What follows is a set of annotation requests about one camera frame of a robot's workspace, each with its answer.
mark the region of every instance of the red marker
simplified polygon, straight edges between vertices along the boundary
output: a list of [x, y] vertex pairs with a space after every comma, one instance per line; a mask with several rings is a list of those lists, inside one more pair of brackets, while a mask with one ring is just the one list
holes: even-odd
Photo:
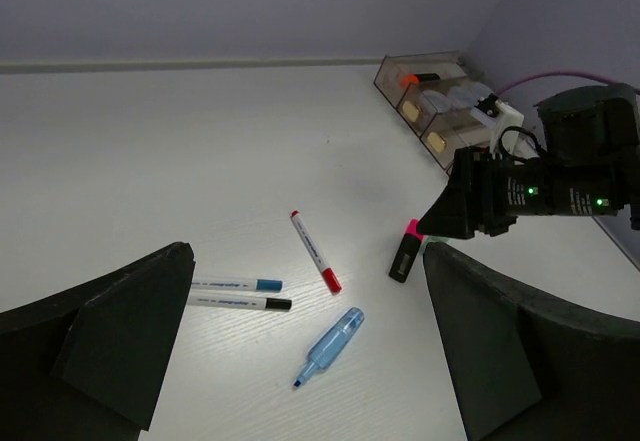
[[311, 259], [313, 259], [313, 262], [316, 263], [316, 267], [318, 268], [318, 271], [320, 271], [324, 282], [327, 283], [329, 291], [334, 294], [339, 293], [342, 290], [342, 286], [340, 286], [338, 278], [336, 278], [333, 269], [329, 267], [329, 263], [327, 263], [326, 259], [318, 249], [318, 246], [311, 240], [309, 231], [307, 231], [307, 228], [302, 222], [302, 218], [300, 217], [300, 213], [298, 211], [294, 211], [293, 213], [291, 213], [291, 222], [296, 227], [296, 231], [298, 231], [300, 239], [302, 239], [302, 242], [307, 248], [307, 251], [309, 251]]

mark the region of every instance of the pink cable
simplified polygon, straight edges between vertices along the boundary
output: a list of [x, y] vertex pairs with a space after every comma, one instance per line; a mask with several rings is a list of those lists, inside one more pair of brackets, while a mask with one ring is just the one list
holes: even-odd
[[[570, 70], [547, 71], [545, 73], [533, 74], [531, 76], [527, 76], [526, 78], [522, 78], [517, 81], [513, 81], [509, 84], [505, 84], [504, 86], [502, 86], [500, 89], [496, 91], [496, 94], [500, 96], [506, 93], [507, 91], [509, 91], [510, 89], [515, 88], [516, 86], [520, 86], [521, 84], [527, 83], [529, 81], [533, 81], [534, 79], [548, 78], [553, 76], [571, 76], [574, 78], [589, 79], [591, 81], [596, 81], [602, 84], [619, 83], [619, 81], [616, 81], [615, 79], [607, 78], [606, 76], [600, 76], [599, 74], [593, 74], [586, 71], [570, 71]], [[640, 89], [638, 88], [633, 88], [633, 89], [635, 90], [636, 94], [640, 95]]]

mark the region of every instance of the blue marker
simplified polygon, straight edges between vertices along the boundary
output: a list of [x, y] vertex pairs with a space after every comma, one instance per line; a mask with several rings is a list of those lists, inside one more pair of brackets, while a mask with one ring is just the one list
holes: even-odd
[[305, 384], [319, 369], [328, 369], [364, 321], [364, 313], [351, 308], [340, 321], [327, 331], [309, 351], [309, 362], [298, 375], [293, 385], [297, 388]]
[[282, 281], [276, 279], [235, 278], [230, 276], [194, 276], [191, 289], [215, 289], [223, 291], [270, 291], [282, 290]]

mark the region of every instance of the blue highlighter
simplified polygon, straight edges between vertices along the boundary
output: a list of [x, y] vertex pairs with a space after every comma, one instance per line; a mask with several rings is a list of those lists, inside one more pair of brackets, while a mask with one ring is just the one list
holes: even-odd
[[316, 345], [311, 348], [308, 363], [298, 375], [293, 385], [298, 388], [305, 384], [316, 371], [329, 369], [344, 347], [351, 341], [362, 322], [364, 313], [358, 308], [351, 308], [340, 320], [327, 331]]

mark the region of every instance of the black marker cap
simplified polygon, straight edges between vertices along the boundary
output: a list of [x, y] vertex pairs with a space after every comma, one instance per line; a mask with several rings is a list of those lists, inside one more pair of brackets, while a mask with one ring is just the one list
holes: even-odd
[[272, 309], [275, 311], [289, 311], [292, 306], [290, 299], [267, 298], [267, 304], [264, 309]]

